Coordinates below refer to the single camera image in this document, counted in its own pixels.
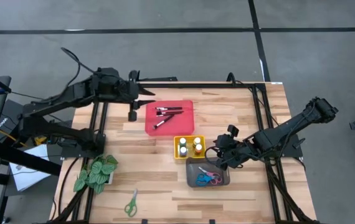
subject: table leg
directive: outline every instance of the table leg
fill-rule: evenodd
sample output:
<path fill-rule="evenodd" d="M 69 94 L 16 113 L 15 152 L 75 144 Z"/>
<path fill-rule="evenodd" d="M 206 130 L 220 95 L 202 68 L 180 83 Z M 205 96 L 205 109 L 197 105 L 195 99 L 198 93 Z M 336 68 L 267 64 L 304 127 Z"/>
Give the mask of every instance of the table leg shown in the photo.
<path fill-rule="evenodd" d="M 30 169 L 55 176 L 60 175 L 61 166 L 45 159 L 30 155 L 14 147 L 0 143 L 0 158 Z"/>

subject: yellow container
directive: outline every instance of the yellow container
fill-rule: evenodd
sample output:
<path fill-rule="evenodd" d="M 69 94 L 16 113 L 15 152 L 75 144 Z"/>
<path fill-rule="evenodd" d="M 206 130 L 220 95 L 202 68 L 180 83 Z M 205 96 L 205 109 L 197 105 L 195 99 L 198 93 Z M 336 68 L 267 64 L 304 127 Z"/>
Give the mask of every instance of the yellow container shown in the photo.
<path fill-rule="evenodd" d="M 187 148 L 187 155 L 185 157 L 181 157 L 179 155 L 179 140 L 181 138 L 185 138 L 186 139 L 186 148 Z M 194 146 L 194 139 L 195 138 L 200 138 L 200 144 L 202 145 L 202 151 L 200 154 L 196 154 L 194 152 L 195 146 Z M 175 148 L 175 159 L 187 159 L 188 157 L 192 157 L 195 159 L 200 159 L 200 158 L 205 158 L 205 150 L 206 145 L 205 145 L 205 137 L 204 136 L 175 136 L 173 137 L 173 144 L 174 144 L 174 148 Z"/>

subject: green scissors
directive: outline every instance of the green scissors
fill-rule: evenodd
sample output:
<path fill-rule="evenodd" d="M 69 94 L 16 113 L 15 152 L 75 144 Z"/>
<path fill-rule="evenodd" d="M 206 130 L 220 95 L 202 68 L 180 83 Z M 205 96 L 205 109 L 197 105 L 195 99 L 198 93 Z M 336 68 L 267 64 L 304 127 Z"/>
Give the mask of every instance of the green scissors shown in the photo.
<path fill-rule="evenodd" d="M 133 217 L 136 215 L 136 212 L 138 211 L 138 207 L 136 206 L 136 196 L 138 194 L 138 189 L 135 190 L 133 193 L 133 198 L 129 202 L 128 205 L 125 206 L 125 212 L 128 214 L 129 217 Z"/>

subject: scissors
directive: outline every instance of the scissors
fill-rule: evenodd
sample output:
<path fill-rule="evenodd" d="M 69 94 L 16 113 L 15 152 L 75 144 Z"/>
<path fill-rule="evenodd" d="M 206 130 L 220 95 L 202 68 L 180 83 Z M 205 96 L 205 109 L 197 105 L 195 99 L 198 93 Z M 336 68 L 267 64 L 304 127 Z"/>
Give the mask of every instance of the scissors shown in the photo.
<path fill-rule="evenodd" d="M 208 172 L 204 170 L 202 167 L 198 167 L 201 171 L 203 171 L 204 174 L 199 174 L 196 180 L 196 184 L 198 186 L 205 186 L 208 184 L 208 182 L 211 182 L 211 184 L 216 185 L 222 182 L 222 178 L 218 173 L 215 172 Z"/>
<path fill-rule="evenodd" d="M 133 192 L 133 198 L 129 202 L 128 205 L 125 206 L 125 212 L 128 214 L 129 217 L 133 217 L 136 215 L 136 212 L 138 211 L 138 207 L 136 206 L 136 196 L 138 194 L 138 189 L 135 189 L 135 192 Z"/>

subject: red tray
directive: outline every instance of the red tray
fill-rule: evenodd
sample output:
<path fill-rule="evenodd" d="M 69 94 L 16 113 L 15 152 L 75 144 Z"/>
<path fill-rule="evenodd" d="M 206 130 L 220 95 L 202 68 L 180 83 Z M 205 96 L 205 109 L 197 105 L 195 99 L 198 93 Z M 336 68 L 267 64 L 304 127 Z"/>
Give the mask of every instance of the red tray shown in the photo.
<path fill-rule="evenodd" d="M 182 107 L 182 114 L 176 114 L 157 129 L 153 126 L 165 120 L 167 116 L 157 117 L 155 107 Z M 180 136 L 194 132 L 194 112 L 191 100 L 156 101 L 146 105 L 146 133 L 150 136 Z"/>

